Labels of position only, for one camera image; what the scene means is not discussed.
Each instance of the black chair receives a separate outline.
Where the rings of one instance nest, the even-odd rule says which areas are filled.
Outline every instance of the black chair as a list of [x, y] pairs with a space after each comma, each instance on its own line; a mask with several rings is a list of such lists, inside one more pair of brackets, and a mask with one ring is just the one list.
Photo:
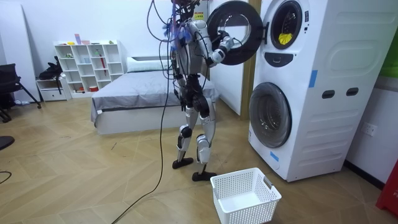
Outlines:
[[[17, 75], [15, 64], [0, 65], [0, 95], [14, 93], [15, 91], [25, 90], [25, 92], [37, 103], [37, 108], [41, 109], [42, 105], [27, 91], [21, 84], [21, 78]], [[11, 117], [0, 108], [0, 117], [3, 122], [8, 122]]]

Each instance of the front-load washer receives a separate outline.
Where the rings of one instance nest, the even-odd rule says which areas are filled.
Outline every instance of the front-load washer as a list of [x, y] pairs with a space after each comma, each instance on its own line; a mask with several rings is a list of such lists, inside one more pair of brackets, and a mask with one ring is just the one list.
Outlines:
[[341, 170], [397, 13], [396, 0], [262, 1], [249, 141], [283, 179]]

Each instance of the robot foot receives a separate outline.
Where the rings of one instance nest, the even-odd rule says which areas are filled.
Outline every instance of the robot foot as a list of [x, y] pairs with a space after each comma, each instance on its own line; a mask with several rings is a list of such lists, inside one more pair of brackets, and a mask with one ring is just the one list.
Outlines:
[[201, 173], [201, 175], [199, 175], [199, 173], [196, 172], [196, 173], [193, 173], [192, 180], [194, 182], [197, 182], [197, 181], [210, 181], [210, 178], [215, 177], [215, 176], [217, 176], [217, 174], [216, 173], [212, 173], [212, 172], [203, 171]]
[[173, 169], [178, 169], [180, 167], [187, 166], [187, 165], [191, 164], [192, 162], [193, 162], [192, 158], [184, 158], [181, 160], [181, 162], [174, 161]]

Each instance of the mattress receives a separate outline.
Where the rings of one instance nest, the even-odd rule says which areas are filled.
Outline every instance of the mattress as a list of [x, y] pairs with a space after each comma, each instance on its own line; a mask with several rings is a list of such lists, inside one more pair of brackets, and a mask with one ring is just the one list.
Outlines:
[[[127, 73], [106, 85], [92, 96], [91, 121], [104, 111], [131, 110], [164, 106], [167, 95], [167, 106], [179, 106], [180, 101], [174, 95], [173, 81], [167, 80], [163, 71]], [[200, 75], [203, 85], [205, 77]], [[215, 102], [220, 94], [210, 81], [206, 81], [203, 95]]]

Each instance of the wooden floor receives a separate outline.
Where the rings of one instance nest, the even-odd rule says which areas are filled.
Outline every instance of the wooden floor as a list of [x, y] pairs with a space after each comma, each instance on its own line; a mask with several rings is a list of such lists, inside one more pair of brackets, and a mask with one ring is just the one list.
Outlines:
[[[207, 170], [260, 168], [282, 194], [271, 223], [398, 223], [374, 206], [380, 191], [349, 170], [286, 183], [249, 145], [248, 122], [222, 102], [217, 109]], [[11, 114], [14, 120], [0, 123], [0, 135], [16, 139], [0, 151], [0, 170], [13, 174], [0, 185], [1, 224], [111, 223], [159, 178], [159, 130], [99, 136], [89, 120], [90, 99], [44, 103], [41, 110], [29, 105]], [[194, 136], [200, 133], [198, 127]], [[210, 184], [191, 181], [195, 165], [171, 168], [177, 134], [177, 128], [164, 130], [165, 170], [158, 190], [119, 223], [220, 222]], [[193, 140], [188, 156], [195, 149]]]

